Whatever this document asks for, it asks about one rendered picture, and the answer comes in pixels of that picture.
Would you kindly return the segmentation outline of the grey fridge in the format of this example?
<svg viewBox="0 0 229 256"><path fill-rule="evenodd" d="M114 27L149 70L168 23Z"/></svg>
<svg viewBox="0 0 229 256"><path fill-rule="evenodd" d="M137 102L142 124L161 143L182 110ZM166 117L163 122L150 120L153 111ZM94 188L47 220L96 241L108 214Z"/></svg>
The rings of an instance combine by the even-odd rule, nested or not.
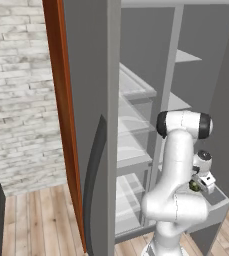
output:
<svg viewBox="0 0 229 256"><path fill-rule="evenodd" d="M168 110L170 93L193 111L210 114L229 38L229 0L121 0L121 62L157 91L156 97L129 100L153 131L133 135L152 158L150 164L117 168L117 177L147 171L145 194L159 181L165 140L156 129L157 116ZM176 63L182 50L200 61ZM118 242L151 230L154 221L117 236Z"/></svg>

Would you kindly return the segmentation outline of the grey freezer drawer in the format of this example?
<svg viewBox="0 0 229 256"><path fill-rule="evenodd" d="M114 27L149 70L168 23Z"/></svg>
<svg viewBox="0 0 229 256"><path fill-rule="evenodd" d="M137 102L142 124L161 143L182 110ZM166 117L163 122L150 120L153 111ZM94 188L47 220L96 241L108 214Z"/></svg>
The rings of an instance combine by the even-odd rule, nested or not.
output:
<svg viewBox="0 0 229 256"><path fill-rule="evenodd" d="M190 227L187 230L187 233L193 233L209 226L221 223L229 209L229 198L218 187L215 187L211 194L202 192L201 195L208 204L208 218L205 222Z"/></svg>

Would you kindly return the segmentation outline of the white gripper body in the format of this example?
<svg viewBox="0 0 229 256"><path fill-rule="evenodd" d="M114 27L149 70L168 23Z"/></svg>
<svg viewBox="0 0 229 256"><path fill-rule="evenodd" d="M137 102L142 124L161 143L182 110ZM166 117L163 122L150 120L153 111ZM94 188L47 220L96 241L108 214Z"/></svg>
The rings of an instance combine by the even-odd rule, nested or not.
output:
<svg viewBox="0 0 229 256"><path fill-rule="evenodd" d="M211 173L208 173L207 176L199 176L198 177L198 184L199 184L200 188L208 194L213 193L213 191L215 189L215 182L216 182L216 179L214 178L214 176Z"/></svg>

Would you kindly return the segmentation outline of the green broccoli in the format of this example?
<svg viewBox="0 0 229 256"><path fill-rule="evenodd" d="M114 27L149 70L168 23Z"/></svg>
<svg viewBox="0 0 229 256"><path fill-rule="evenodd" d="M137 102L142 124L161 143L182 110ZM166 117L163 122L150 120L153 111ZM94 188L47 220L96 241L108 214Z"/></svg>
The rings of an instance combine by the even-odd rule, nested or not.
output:
<svg viewBox="0 0 229 256"><path fill-rule="evenodd" d="M201 190L200 186L194 180L189 182L189 188L194 192L199 192Z"/></svg>

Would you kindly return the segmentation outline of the grey fridge shelf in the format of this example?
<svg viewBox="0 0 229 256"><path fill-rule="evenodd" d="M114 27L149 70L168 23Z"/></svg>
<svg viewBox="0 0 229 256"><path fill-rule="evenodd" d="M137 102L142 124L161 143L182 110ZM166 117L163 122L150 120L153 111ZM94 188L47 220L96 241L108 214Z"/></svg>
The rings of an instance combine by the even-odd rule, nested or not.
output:
<svg viewBox="0 0 229 256"><path fill-rule="evenodd" d="M176 111L182 109L189 109L190 105L183 101L181 98L176 96L173 93L170 93L169 102L168 102L168 110L169 111Z"/></svg>
<svg viewBox="0 0 229 256"><path fill-rule="evenodd" d="M176 63L192 62L192 61L200 61L200 58L192 54L189 54L187 52L184 52L182 50L178 50L176 52L176 59L175 59Z"/></svg>

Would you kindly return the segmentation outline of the clear door bin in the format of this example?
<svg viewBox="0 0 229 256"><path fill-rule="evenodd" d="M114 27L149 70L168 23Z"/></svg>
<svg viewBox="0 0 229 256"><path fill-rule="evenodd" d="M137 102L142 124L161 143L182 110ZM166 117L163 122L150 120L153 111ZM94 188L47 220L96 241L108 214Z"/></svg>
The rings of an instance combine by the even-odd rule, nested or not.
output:
<svg viewBox="0 0 229 256"><path fill-rule="evenodd" d="M125 98L119 97L118 134L153 131L154 127Z"/></svg>
<svg viewBox="0 0 229 256"><path fill-rule="evenodd" d="M146 190L147 174L148 172L144 171L117 177L115 213L117 236L142 226L141 201Z"/></svg>
<svg viewBox="0 0 229 256"><path fill-rule="evenodd" d="M157 96L157 91L152 86L123 64L119 65L119 91L129 100Z"/></svg>
<svg viewBox="0 0 229 256"><path fill-rule="evenodd" d="M120 136L117 145L117 168L150 164L152 158L133 135Z"/></svg>

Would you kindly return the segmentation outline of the brown wooden side panel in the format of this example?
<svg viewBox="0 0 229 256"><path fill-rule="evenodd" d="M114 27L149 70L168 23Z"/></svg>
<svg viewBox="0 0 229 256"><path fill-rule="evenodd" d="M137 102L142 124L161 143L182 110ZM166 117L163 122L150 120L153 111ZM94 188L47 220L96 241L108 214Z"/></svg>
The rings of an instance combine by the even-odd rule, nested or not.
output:
<svg viewBox="0 0 229 256"><path fill-rule="evenodd" d="M82 193L63 0L42 0L69 192L86 253Z"/></svg>

